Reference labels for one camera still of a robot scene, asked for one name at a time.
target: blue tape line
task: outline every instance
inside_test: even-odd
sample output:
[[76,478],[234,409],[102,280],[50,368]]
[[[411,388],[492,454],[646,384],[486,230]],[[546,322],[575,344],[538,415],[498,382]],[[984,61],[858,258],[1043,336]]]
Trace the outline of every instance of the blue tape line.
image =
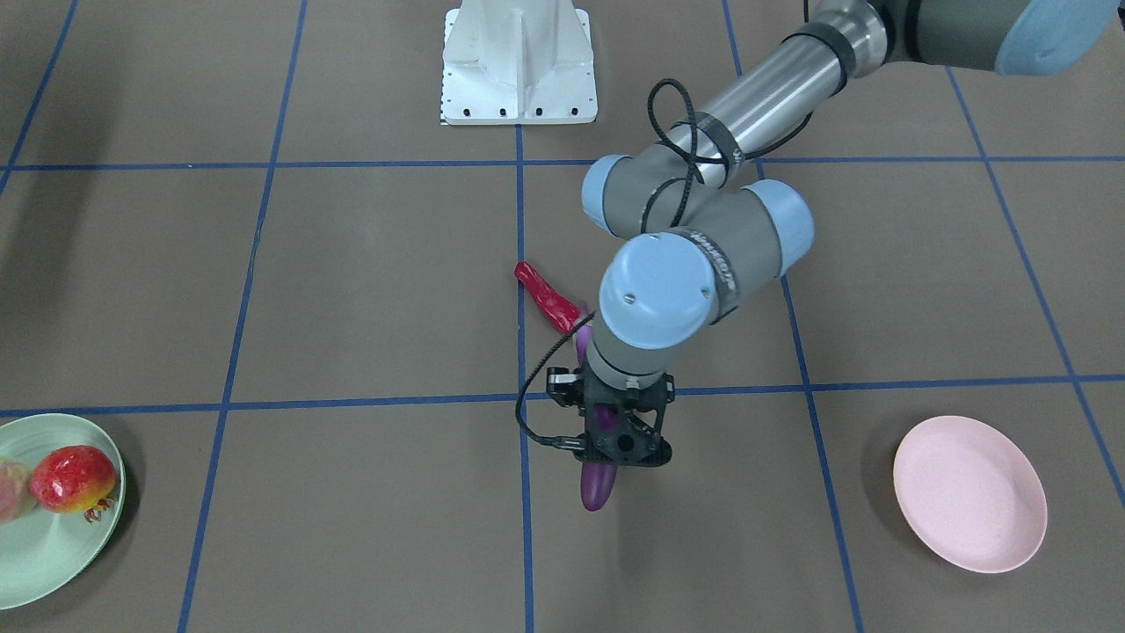
[[597,162],[590,159],[524,159],[526,166],[590,166]]
[[174,169],[267,169],[268,162],[138,162],[106,164],[17,164],[12,171],[161,171]]
[[135,414],[214,414],[222,409],[217,403],[198,405],[125,405],[120,407],[36,407],[32,409],[0,409],[0,418],[26,418],[39,414],[70,414],[71,416],[130,416]]
[[813,385],[812,391],[875,391],[893,389],[940,389],[957,387],[1007,387],[1025,385],[1068,385],[1070,377],[1016,377],[1002,379],[946,379],[932,381],[885,381],[865,383]]
[[988,156],[989,162],[1122,162],[1125,155],[1105,156]]
[[471,405],[475,403],[515,403],[514,394],[474,394],[467,396],[397,396],[385,398],[341,398],[335,400],[281,400],[273,403],[232,403],[231,412],[271,412],[282,409],[340,409],[346,407],[412,407],[417,405]]
[[1024,239],[1019,236],[1019,229],[1016,226],[1016,220],[1011,215],[1010,208],[1008,207],[1008,200],[1004,196],[1000,181],[996,177],[996,171],[992,169],[991,160],[984,151],[984,143],[981,141],[980,134],[976,130],[976,124],[973,121],[972,114],[969,111],[969,103],[965,101],[965,96],[961,91],[957,78],[953,74],[953,69],[946,66],[945,73],[950,78],[950,84],[953,85],[953,91],[957,96],[957,102],[961,103],[961,111],[964,114],[965,121],[969,124],[969,130],[972,133],[973,141],[976,143],[976,148],[981,154],[981,159],[984,161],[984,168],[988,170],[988,177],[992,182],[992,189],[996,192],[997,200],[1000,202],[1000,210],[1004,212],[1004,218],[1008,223],[1008,229],[1011,232],[1011,237],[1016,242],[1016,248],[1019,251],[1019,257],[1024,262],[1024,269],[1027,271],[1027,277],[1030,279],[1032,287],[1035,289],[1035,296],[1040,301],[1040,307],[1043,309],[1043,316],[1047,320],[1047,326],[1051,328],[1051,336],[1054,337],[1055,346],[1059,349],[1059,355],[1062,358],[1063,365],[1066,367],[1066,374],[1074,388],[1074,395],[1078,397],[1079,405],[1082,407],[1082,414],[1086,416],[1086,423],[1090,427],[1090,433],[1094,435],[1094,441],[1098,446],[1098,452],[1101,453],[1101,461],[1105,463],[1106,470],[1109,471],[1109,479],[1113,481],[1114,488],[1117,490],[1117,498],[1120,500],[1122,507],[1125,508],[1125,486],[1122,485],[1120,474],[1114,465],[1113,456],[1109,455],[1109,450],[1106,447],[1105,440],[1101,436],[1101,429],[1098,428],[1098,422],[1094,417],[1094,412],[1090,410],[1090,407],[1086,401],[1086,394],[1082,391],[1082,383],[1079,380],[1077,372],[1074,372],[1074,365],[1071,363],[1070,354],[1066,353],[1066,346],[1063,344],[1062,335],[1060,334],[1054,316],[1051,313],[1051,306],[1047,305],[1046,295],[1043,292],[1043,287],[1040,284],[1040,279],[1035,273],[1035,269],[1032,266],[1032,260],[1027,254],[1027,248],[1024,246]]
[[793,331],[793,349],[796,351],[796,364],[801,371],[801,385],[804,391],[806,406],[809,409],[809,421],[812,424],[812,436],[817,443],[817,456],[820,460],[820,473],[825,482],[825,495],[828,498],[828,510],[832,517],[832,530],[836,532],[836,548],[839,551],[840,568],[844,571],[844,581],[847,585],[848,603],[852,605],[852,620],[855,624],[856,633],[864,633],[863,614],[860,611],[860,597],[855,589],[855,580],[852,575],[852,562],[847,553],[847,539],[844,536],[844,523],[840,519],[839,506],[836,503],[836,487],[832,485],[831,470],[828,467],[828,452],[825,449],[824,435],[820,432],[820,417],[817,414],[817,404],[812,394],[812,383],[809,380],[809,367],[804,359],[804,346],[801,344],[801,331],[796,325],[796,309],[793,307],[793,295],[789,288],[789,277],[781,277],[782,292],[785,295],[785,306],[789,309],[789,324]]
[[[1125,383],[1125,374],[1089,374],[1076,378],[1082,383]],[[1011,387],[1034,385],[1069,385],[1070,377],[1011,377],[997,379],[937,379],[927,381],[883,381],[860,383],[810,383],[813,392],[831,391],[876,391],[899,389],[952,389],[973,387]],[[800,394],[803,385],[741,386],[741,387],[691,387],[676,389],[677,397],[706,396],[753,396],[765,394]],[[418,405],[471,405],[478,403],[515,403],[516,394],[467,394],[453,396],[392,396],[378,398],[339,398],[322,400],[260,400],[231,403],[228,412],[272,412],[285,409],[341,409],[349,407],[411,407]],[[546,394],[529,394],[524,400],[549,400]],[[173,405],[120,405],[79,407],[34,407],[24,409],[0,409],[0,418],[24,418],[38,414],[71,414],[74,416],[129,416],[137,414],[186,414],[217,413],[224,407],[219,403],[173,404]]]
[[1114,383],[1114,382],[1125,382],[1125,374],[1089,374],[1084,377],[1078,377],[1079,382],[1083,383]]
[[512,166],[514,160],[304,160],[278,162],[278,169],[376,166]]
[[[523,126],[515,126],[515,253],[519,261],[523,261],[523,210],[524,210],[524,182],[523,182]],[[524,310],[523,282],[516,282],[516,354],[518,372],[516,388],[523,387],[526,380],[526,318]],[[521,415],[526,419],[528,405],[521,405]],[[520,434],[520,496],[523,512],[523,627],[526,633],[536,630],[536,588],[533,553],[534,542],[531,534],[531,464],[528,455],[528,437],[522,432]]]
[[980,162],[980,156],[764,156],[768,163],[832,162]]
[[[990,162],[1125,162],[1125,155],[1104,156],[989,156]],[[771,164],[786,163],[894,163],[894,162],[982,162],[979,156],[766,156],[757,159]],[[583,166],[591,159],[524,159],[524,166]],[[513,166],[515,160],[336,160],[281,161],[277,169],[360,169],[384,166]],[[176,169],[268,169],[269,162],[152,162],[105,164],[14,164],[8,171],[161,171]]]
[[66,17],[63,19],[63,26],[58,30],[58,39],[55,40],[55,47],[51,52],[51,58],[47,60],[47,67],[43,71],[43,78],[39,79],[39,85],[35,90],[35,96],[32,98],[32,105],[27,108],[27,116],[24,117],[24,124],[19,128],[19,135],[16,137],[16,144],[11,147],[11,154],[8,155],[8,168],[4,170],[3,175],[0,175],[0,195],[3,195],[4,189],[8,187],[8,180],[11,178],[11,169],[19,159],[19,152],[24,148],[24,142],[27,139],[27,133],[32,129],[32,120],[35,118],[35,112],[39,110],[39,102],[43,100],[43,93],[47,90],[47,82],[51,81],[51,75],[55,71],[55,63],[58,62],[58,55],[62,53],[63,44],[66,42],[66,35],[70,33],[71,24],[74,21],[74,12],[78,10],[78,0],[71,0],[70,9],[66,10]]
[[692,396],[745,396],[756,394],[801,394],[804,386],[752,386],[752,387],[687,387],[676,388],[676,398]]
[[223,435],[226,431],[226,417],[231,405],[231,395],[234,391],[234,378],[238,367],[238,352],[242,349],[242,334],[246,325],[246,311],[250,306],[250,292],[254,283],[254,261],[258,256],[258,246],[262,238],[262,224],[266,221],[266,211],[269,208],[270,190],[273,186],[274,164],[281,146],[281,133],[285,129],[285,116],[289,107],[289,93],[292,90],[292,78],[297,70],[297,55],[300,51],[300,38],[305,27],[305,15],[308,9],[308,0],[302,0],[300,10],[297,13],[297,28],[294,33],[292,49],[289,54],[289,71],[286,75],[285,89],[281,91],[281,106],[278,109],[278,123],[273,132],[273,145],[270,150],[270,166],[266,172],[266,184],[262,188],[262,199],[258,208],[258,221],[254,226],[254,241],[250,247],[250,261],[246,264],[246,279],[242,289],[242,301],[238,306],[238,322],[234,329],[234,342],[231,345],[231,361],[227,367],[226,382],[223,387],[222,409],[218,414],[218,422],[215,425],[215,440],[212,444],[210,462],[207,467],[207,481],[204,486],[202,501],[199,507],[199,523],[196,526],[196,540],[191,548],[191,562],[188,567],[188,578],[183,588],[183,604],[180,608],[180,622],[177,627],[178,633],[186,633],[188,620],[191,615],[191,602],[195,597],[196,579],[199,572],[199,560],[202,555],[204,539],[207,534],[207,519],[210,515],[210,501],[215,492],[215,478],[218,472],[219,455],[223,450]]
[[738,40],[735,37],[735,20],[730,18],[730,2],[722,0],[722,18],[727,22],[727,39],[730,40],[730,54],[735,57],[735,74],[742,76],[742,56],[738,53]]

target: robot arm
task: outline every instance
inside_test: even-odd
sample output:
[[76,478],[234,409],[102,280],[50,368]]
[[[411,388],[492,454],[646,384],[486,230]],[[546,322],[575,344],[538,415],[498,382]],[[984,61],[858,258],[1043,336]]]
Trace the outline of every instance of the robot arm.
[[[587,416],[587,433],[557,446],[583,461],[668,461],[660,427],[675,388],[666,368],[695,333],[783,274],[812,244],[809,207],[789,186],[760,180],[736,191],[720,188],[820,102],[892,61],[1058,72],[1094,45],[1118,4],[824,0],[808,24],[695,120],[636,157],[595,162],[583,206],[595,224],[628,241],[602,279],[585,365],[549,371],[552,398]],[[598,407],[615,413],[615,426],[590,423]],[[651,426],[633,415],[651,410]]]

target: black cable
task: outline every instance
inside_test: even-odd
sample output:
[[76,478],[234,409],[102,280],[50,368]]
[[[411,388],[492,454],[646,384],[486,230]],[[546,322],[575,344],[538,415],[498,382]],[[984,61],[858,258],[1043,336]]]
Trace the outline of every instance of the black cable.
[[[676,91],[680,92],[680,97],[684,100],[684,108],[687,110],[687,128],[692,138],[690,151],[685,152],[682,147],[673,143],[672,139],[668,138],[668,135],[664,132],[664,128],[660,127],[660,124],[656,120],[656,111],[652,103],[656,100],[657,92],[659,92],[665,85],[672,85],[675,88]],[[654,85],[651,90],[648,91],[648,121],[651,124],[652,130],[656,132],[656,135],[660,138],[660,142],[670,147],[680,155],[680,157],[684,159],[684,162],[687,163],[687,175],[684,177],[684,192],[680,196],[680,206],[676,207],[676,215],[672,218],[672,226],[678,226],[680,219],[684,216],[684,209],[687,208],[687,196],[692,192],[692,182],[696,178],[699,178],[700,182],[703,181],[703,175],[700,173],[696,164],[700,162],[720,163],[722,161],[718,159],[704,157],[695,153],[699,150],[700,138],[700,126],[699,119],[695,117],[695,106],[692,105],[692,98],[687,93],[687,89],[684,88],[683,83],[680,83],[675,79],[662,79],[656,82],[656,85]]]
[[[804,21],[806,24],[808,24],[809,0],[803,0],[802,12],[804,13]],[[652,103],[656,100],[656,94],[665,85],[672,85],[673,88],[675,88],[676,91],[680,92],[680,97],[684,100],[684,109],[687,110],[686,124],[691,133],[690,151],[684,151],[683,147],[673,143],[672,139],[668,138],[668,135],[665,133],[664,128],[660,127],[660,124],[656,120],[656,111],[652,107]],[[789,143],[790,141],[793,139],[794,136],[800,134],[807,125],[809,125],[810,120],[812,120],[811,111],[804,115],[804,118],[801,120],[801,123],[799,123],[796,127],[791,129],[788,134],[785,134],[777,141],[774,141],[773,143],[766,145],[760,150],[756,150],[754,152],[746,154],[744,160],[759,159],[768,154],[770,152],[773,152],[774,150],[781,147],[785,143]],[[696,179],[699,179],[700,182],[703,181],[703,175],[700,173],[699,170],[699,163],[721,164],[723,161],[722,159],[701,156],[696,153],[699,151],[699,119],[695,116],[695,107],[692,105],[692,98],[687,93],[687,89],[684,88],[683,83],[680,83],[675,79],[670,78],[662,79],[660,81],[656,82],[656,85],[654,85],[651,90],[649,90],[648,121],[652,126],[652,130],[656,132],[657,137],[660,138],[660,143],[672,148],[672,151],[676,152],[676,154],[680,155],[680,157],[682,157],[685,163],[687,163],[687,175],[684,178],[684,191],[683,195],[680,197],[680,205],[676,207],[676,214],[672,218],[672,226],[678,226],[680,220],[684,216],[684,209],[687,207],[687,198],[692,192],[692,182]]]
[[520,395],[516,396],[515,398],[515,422],[520,423],[520,428],[523,431],[524,435],[530,437],[533,442],[542,444],[543,446],[554,446],[556,449],[565,449],[568,451],[575,451],[575,450],[582,451],[583,449],[585,449],[584,445],[579,446],[578,444],[576,444],[577,442],[579,442],[578,438],[562,437],[562,436],[543,437],[537,434],[536,432],[531,431],[531,427],[529,427],[528,423],[524,422],[523,419],[522,410],[523,410],[523,400],[528,396],[528,388],[531,387],[532,381],[536,380],[536,377],[543,369],[543,365],[546,365],[547,362],[550,360],[550,358],[554,356],[555,353],[558,352],[560,347],[566,345],[566,342],[570,341],[570,338],[574,337],[574,335],[576,335],[578,331],[582,329],[583,326],[593,320],[594,314],[596,314],[596,311],[591,311],[590,314],[584,316],[584,318],[580,322],[578,322],[577,324],[575,324],[573,328],[570,328],[569,333],[562,335],[562,338],[560,338],[558,343],[551,346],[551,349],[547,352],[547,355],[543,356],[543,359],[539,362],[539,364],[536,365],[536,369],[531,371],[531,376],[528,377],[528,380],[523,381],[523,387],[520,388]]

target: metal bracket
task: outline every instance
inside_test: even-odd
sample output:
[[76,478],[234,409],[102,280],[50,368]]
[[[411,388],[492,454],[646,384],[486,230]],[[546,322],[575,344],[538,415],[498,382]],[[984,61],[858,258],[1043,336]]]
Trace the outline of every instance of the metal bracket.
[[590,15],[570,0],[465,0],[446,15],[441,121],[590,123]]

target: light blue joint cap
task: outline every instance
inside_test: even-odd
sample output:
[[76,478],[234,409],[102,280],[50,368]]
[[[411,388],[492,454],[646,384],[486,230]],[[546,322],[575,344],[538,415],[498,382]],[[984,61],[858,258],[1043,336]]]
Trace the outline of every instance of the light blue joint cap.
[[1094,47],[1120,0],[1032,0],[1000,44],[996,72],[1054,74]]
[[758,180],[742,188],[754,192],[766,205],[773,219],[781,243],[781,270],[777,272],[781,277],[812,247],[816,229],[809,205],[801,193],[780,180]]
[[714,296],[714,270],[698,245],[674,233],[645,233],[618,251],[597,301],[619,340],[666,350],[706,324]]
[[610,225],[605,221],[605,181],[610,179],[610,171],[621,159],[627,159],[624,154],[610,154],[597,159],[590,165],[586,178],[582,181],[582,208],[586,215],[602,227],[603,230],[613,235]]

